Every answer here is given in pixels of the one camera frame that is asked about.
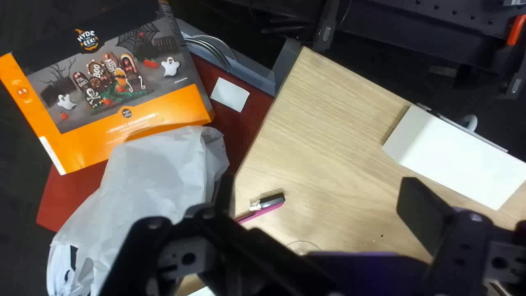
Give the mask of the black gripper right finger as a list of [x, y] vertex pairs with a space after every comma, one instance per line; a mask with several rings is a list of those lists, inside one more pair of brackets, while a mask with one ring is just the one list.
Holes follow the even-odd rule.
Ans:
[[526, 296], [526, 221], [498, 228], [454, 208], [418, 178], [403, 178], [396, 213], [432, 257], [421, 296]]

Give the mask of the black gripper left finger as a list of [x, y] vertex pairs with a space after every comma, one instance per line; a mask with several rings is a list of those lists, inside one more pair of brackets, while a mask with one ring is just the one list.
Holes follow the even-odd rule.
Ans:
[[217, 218], [211, 206], [193, 206], [178, 224], [161, 216], [137, 221], [100, 296], [173, 296], [186, 277], [217, 272], [220, 254], [206, 236]]

